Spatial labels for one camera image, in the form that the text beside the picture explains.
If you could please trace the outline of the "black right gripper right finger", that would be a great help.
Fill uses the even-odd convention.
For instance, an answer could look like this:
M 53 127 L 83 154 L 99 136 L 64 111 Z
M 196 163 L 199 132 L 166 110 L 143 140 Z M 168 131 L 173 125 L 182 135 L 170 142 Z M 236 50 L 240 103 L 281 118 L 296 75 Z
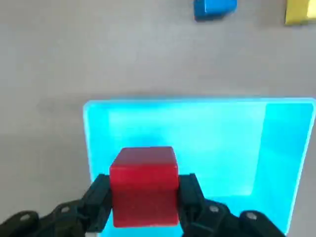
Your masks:
M 195 174 L 179 176 L 178 217 L 184 237 L 284 237 L 262 212 L 239 216 L 221 202 L 206 199 Z

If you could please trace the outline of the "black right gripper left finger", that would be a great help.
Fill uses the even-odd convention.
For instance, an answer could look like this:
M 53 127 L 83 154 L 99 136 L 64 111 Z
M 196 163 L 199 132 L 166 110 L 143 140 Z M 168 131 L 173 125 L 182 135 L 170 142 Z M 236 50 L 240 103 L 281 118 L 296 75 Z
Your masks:
M 80 199 L 64 202 L 40 217 L 36 211 L 17 212 L 0 224 L 2 237 L 83 237 L 101 233 L 112 209 L 108 175 L 99 174 Z

